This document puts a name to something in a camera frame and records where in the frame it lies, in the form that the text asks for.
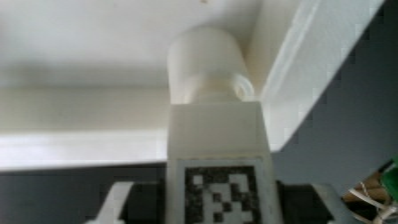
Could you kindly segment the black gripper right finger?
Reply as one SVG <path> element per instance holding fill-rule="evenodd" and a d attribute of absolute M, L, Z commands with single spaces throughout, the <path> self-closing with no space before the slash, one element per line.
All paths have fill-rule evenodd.
<path fill-rule="evenodd" d="M 277 182 L 285 224 L 361 224 L 327 184 Z"/>

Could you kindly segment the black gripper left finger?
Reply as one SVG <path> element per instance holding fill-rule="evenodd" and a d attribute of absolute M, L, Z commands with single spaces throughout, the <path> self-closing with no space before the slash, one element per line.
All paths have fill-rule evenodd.
<path fill-rule="evenodd" d="M 164 224 L 164 186 L 158 182 L 112 184 L 96 216 L 84 224 Z"/>

